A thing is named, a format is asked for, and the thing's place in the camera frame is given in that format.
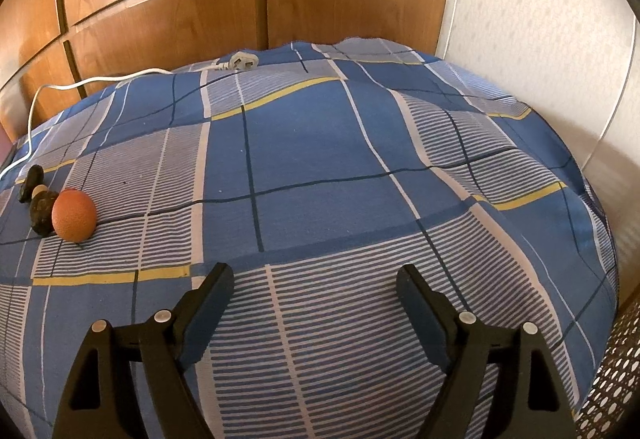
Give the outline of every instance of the white wall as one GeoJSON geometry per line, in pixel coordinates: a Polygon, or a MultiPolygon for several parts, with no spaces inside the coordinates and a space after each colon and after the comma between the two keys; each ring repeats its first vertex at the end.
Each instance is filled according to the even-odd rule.
{"type": "Polygon", "coordinates": [[[621,300],[640,281],[636,31],[626,0],[447,0],[436,51],[532,105],[564,139],[610,217],[621,300]]]}

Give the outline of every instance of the orange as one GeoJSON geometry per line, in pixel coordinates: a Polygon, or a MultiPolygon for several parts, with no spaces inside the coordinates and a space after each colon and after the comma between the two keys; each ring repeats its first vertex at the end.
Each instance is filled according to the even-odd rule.
{"type": "Polygon", "coordinates": [[[60,192],[51,210],[53,229],[63,241],[85,241],[93,234],[97,220],[94,202],[79,190],[60,192]]]}

